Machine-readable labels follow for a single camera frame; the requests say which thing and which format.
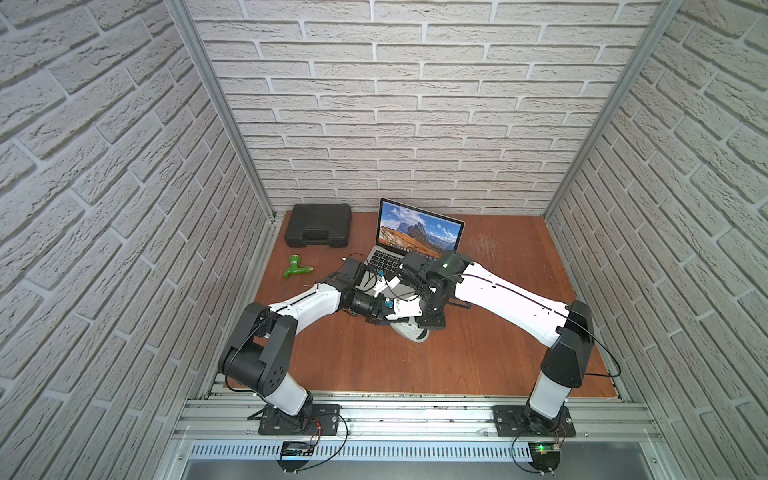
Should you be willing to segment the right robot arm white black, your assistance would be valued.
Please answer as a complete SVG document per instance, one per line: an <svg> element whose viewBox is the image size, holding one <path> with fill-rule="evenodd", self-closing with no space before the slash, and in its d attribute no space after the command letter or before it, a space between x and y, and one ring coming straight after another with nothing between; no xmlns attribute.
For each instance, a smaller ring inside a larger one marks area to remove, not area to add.
<svg viewBox="0 0 768 480"><path fill-rule="evenodd" d="M586 303L539 296L454 251L437 259L411 252L401 261L397 277L416 294L419 320L439 316L456 299L494 313L544 345L547 351L522 416L528 425L553 429L570 393L589 375L596 336Z"/></svg>

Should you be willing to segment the green plastic toy left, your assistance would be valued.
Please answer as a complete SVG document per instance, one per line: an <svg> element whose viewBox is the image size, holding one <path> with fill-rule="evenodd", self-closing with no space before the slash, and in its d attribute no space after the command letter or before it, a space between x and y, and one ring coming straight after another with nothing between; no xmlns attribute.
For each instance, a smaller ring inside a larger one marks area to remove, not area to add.
<svg viewBox="0 0 768 480"><path fill-rule="evenodd" d="M288 268L283 273L284 279L289 279L295 275L309 274L314 271L313 266L303 265L301 257L298 254L291 254L288 258Z"/></svg>

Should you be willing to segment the left controller board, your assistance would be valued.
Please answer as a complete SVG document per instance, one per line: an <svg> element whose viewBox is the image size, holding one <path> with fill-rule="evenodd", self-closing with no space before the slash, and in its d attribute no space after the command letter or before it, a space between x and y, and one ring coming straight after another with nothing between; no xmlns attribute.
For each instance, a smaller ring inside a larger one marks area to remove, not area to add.
<svg viewBox="0 0 768 480"><path fill-rule="evenodd" d="M284 473L295 474L309 463L314 450L315 445L309 442L284 441L277 464Z"/></svg>

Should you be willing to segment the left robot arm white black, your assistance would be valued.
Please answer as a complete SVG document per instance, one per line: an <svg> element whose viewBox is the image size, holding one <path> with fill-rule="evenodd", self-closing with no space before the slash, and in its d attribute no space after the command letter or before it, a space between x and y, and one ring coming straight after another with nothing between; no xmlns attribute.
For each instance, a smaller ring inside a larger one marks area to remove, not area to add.
<svg viewBox="0 0 768 480"><path fill-rule="evenodd" d="M311 395L289 374L296 336L314 322L346 310L371 322L395 320L396 304L361 285L367 265L348 258L306 292L271 305L251 303L225 342L218 371L289 417L303 419Z"/></svg>

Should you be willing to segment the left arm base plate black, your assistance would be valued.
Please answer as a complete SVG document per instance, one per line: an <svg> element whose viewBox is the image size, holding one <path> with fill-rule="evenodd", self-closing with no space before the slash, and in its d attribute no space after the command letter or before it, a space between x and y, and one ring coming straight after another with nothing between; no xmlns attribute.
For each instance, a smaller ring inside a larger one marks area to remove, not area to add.
<svg viewBox="0 0 768 480"><path fill-rule="evenodd" d="M335 436L340 423L341 406L313 404L291 416L274 406L266 406L261 413L258 433L262 436Z"/></svg>

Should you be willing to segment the black plastic tool case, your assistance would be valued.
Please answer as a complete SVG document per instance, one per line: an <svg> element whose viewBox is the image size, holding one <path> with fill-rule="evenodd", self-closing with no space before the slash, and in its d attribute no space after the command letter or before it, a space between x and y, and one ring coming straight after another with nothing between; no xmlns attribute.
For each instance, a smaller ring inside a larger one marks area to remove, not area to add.
<svg viewBox="0 0 768 480"><path fill-rule="evenodd" d="M348 204L297 204L291 211L284 240L291 248L344 248L349 243L351 220Z"/></svg>

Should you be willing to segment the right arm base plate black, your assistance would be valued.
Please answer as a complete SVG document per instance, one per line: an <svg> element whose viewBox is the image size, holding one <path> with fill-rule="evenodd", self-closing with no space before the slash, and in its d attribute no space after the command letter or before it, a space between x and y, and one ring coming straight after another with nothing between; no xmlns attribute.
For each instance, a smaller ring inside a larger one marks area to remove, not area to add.
<svg viewBox="0 0 768 480"><path fill-rule="evenodd" d="M561 406L558 414L546 418L526 405L496 405L492 407L493 421L499 437L575 437L576 430L570 411Z"/></svg>

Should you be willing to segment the silver laptop with mountain wallpaper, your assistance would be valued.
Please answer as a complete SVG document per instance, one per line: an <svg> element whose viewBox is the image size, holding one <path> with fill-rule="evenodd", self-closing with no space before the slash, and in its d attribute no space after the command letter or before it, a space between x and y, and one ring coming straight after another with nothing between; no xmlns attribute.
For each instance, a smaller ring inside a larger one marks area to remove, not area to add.
<svg viewBox="0 0 768 480"><path fill-rule="evenodd" d="M462 220L381 198L375 245L366 261L369 279L395 273L408 253L437 259L457 251L464 229Z"/></svg>

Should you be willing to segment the controller board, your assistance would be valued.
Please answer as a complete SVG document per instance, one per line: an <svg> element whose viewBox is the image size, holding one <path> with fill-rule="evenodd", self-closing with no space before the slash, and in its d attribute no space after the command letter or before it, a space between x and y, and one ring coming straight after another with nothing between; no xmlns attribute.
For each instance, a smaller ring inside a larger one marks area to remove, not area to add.
<svg viewBox="0 0 768 480"><path fill-rule="evenodd" d="M561 449L555 443L529 443L529 466L540 475L555 474L561 461Z"/></svg>
<svg viewBox="0 0 768 480"><path fill-rule="evenodd" d="M284 441L277 464L284 473L295 474L309 463L314 450L315 445L309 442Z"/></svg>

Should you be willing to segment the right controller board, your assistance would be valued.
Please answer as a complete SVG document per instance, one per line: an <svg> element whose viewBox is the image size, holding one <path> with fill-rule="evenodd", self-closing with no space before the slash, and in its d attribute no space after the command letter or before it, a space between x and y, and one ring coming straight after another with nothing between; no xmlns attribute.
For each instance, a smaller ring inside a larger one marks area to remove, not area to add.
<svg viewBox="0 0 768 480"><path fill-rule="evenodd" d="M555 474L561 461L561 449L555 443L529 443L529 466L540 475Z"/></svg>

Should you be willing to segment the white wireless mouse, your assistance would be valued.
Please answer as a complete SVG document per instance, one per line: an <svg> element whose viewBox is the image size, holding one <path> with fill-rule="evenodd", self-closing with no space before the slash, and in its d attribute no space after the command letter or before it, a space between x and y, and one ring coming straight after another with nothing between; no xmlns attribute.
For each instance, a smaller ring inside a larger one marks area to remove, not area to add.
<svg viewBox="0 0 768 480"><path fill-rule="evenodd" d="M429 337L429 331L419 326L414 318L407 322L394 322L390 326L400 336L413 343L424 343Z"/></svg>

